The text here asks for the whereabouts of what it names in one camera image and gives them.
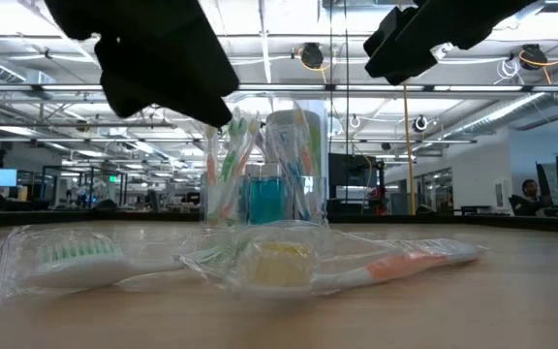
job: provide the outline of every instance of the ceiling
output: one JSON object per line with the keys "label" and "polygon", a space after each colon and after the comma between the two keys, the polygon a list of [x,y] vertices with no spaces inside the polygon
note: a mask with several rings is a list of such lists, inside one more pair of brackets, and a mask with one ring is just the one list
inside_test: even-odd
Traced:
{"label": "ceiling", "polygon": [[[362,44],[378,26],[389,6],[367,8],[363,11],[347,11],[347,18],[341,12],[333,12],[332,24],[329,11],[320,8],[317,0],[200,0],[206,16],[228,54],[241,83],[308,83],[323,84],[386,84],[383,79],[371,79],[363,67],[367,56]],[[367,1],[356,0],[356,3]],[[260,4],[264,11],[261,15]],[[267,34],[267,52],[264,51],[262,29]],[[95,40],[77,43],[62,38],[61,31],[52,24],[42,1],[0,0],[0,62],[14,69],[31,69],[46,73],[57,83],[85,84],[98,83],[100,67],[93,52]],[[319,43],[325,55],[328,69],[314,72],[304,69],[299,59],[291,58],[304,43]],[[413,78],[410,84],[544,84],[542,70],[519,70],[511,79],[502,78],[502,65],[510,53],[518,54],[524,44],[539,44],[550,61],[558,62],[558,12],[544,11],[531,13],[522,20],[510,19],[495,28],[487,40],[468,51],[452,49],[431,70]],[[45,57],[49,52],[52,59]],[[558,64],[548,68],[554,81],[558,76]],[[17,122],[124,122],[119,120],[105,103],[101,93],[53,94],[54,100],[72,99],[92,100],[91,103],[51,103],[44,104],[41,111],[38,99],[21,93],[0,92],[0,104],[13,112],[0,110],[2,120]],[[253,93],[236,94],[228,98],[231,108],[240,107],[243,111],[262,118],[273,110],[291,109],[294,100],[321,100],[325,110],[332,112],[342,124],[345,115],[359,118],[359,125],[349,125],[349,132],[355,138],[404,138],[404,102],[401,91],[385,94],[352,94],[347,99],[344,94],[333,96],[332,106],[329,94],[315,96],[306,93]],[[502,93],[482,94],[410,94],[408,101],[411,119],[423,115],[430,120],[430,133],[444,131],[446,128],[462,124],[472,113],[499,100],[516,96]],[[80,132],[74,128],[42,128],[37,133],[59,135],[71,138],[100,138],[105,135],[126,135],[134,139],[199,139],[202,137],[199,125],[185,115],[164,109],[147,110],[143,115],[126,120],[127,125],[110,128],[91,128]],[[0,129],[0,136],[14,136]],[[202,158],[198,144],[188,143],[150,143],[153,151],[146,153],[137,148],[127,149],[119,143],[105,143],[100,146],[76,144],[70,149],[82,147],[113,155],[121,159],[131,157],[147,160],[168,158],[195,163]],[[369,153],[381,152],[379,144],[363,144],[362,150]]]}

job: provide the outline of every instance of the black cable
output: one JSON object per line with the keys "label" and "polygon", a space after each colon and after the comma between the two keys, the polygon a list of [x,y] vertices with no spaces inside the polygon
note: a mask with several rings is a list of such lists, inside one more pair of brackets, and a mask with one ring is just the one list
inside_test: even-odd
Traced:
{"label": "black cable", "polygon": [[[350,60],[350,49],[348,47],[348,7],[344,0],[344,27],[345,43],[346,43],[346,59]],[[350,132],[350,64],[346,64],[346,158],[348,158],[348,145]],[[346,205],[348,204],[348,174],[346,174]]]}
{"label": "black cable", "polygon": [[[333,2],[330,2],[330,84],[333,84]],[[334,106],[333,106],[333,88],[330,88],[330,119],[328,122],[328,125],[330,127],[330,131],[332,132],[333,129],[333,111],[334,111]],[[332,147],[332,136],[328,137],[328,151],[326,152],[326,158],[328,158],[328,154],[330,153],[330,148]]]}

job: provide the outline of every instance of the blue liquid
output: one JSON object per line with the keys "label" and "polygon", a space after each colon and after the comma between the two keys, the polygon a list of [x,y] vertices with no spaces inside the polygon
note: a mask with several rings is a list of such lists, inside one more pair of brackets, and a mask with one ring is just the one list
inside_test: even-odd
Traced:
{"label": "blue liquid", "polygon": [[283,185],[281,178],[255,179],[250,182],[249,224],[259,225],[283,219]]}

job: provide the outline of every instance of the green toothbrush bristles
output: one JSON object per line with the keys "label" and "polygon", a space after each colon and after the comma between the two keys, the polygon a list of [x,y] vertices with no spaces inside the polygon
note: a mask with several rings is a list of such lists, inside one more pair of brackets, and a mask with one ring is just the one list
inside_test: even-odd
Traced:
{"label": "green toothbrush bristles", "polygon": [[38,248],[36,257],[43,264],[57,263],[73,258],[120,254],[119,247],[110,240],[90,238],[79,241],[66,241]]}

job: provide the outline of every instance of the desk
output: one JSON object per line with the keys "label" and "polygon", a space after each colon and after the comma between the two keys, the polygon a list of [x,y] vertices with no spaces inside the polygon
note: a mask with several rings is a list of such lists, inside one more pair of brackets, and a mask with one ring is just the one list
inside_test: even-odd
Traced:
{"label": "desk", "polygon": [[[165,237],[199,227],[68,226]],[[367,238],[457,238],[491,250],[479,263],[296,303],[238,300],[189,271],[157,274],[2,309],[0,348],[558,348],[558,233],[462,225],[334,228]],[[0,245],[9,231],[0,228]]]}
{"label": "desk", "polygon": [[492,209],[491,206],[461,206],[460,207],[460,214],[466,215],[468,214],[478,214],[478,213],[490,213]]}

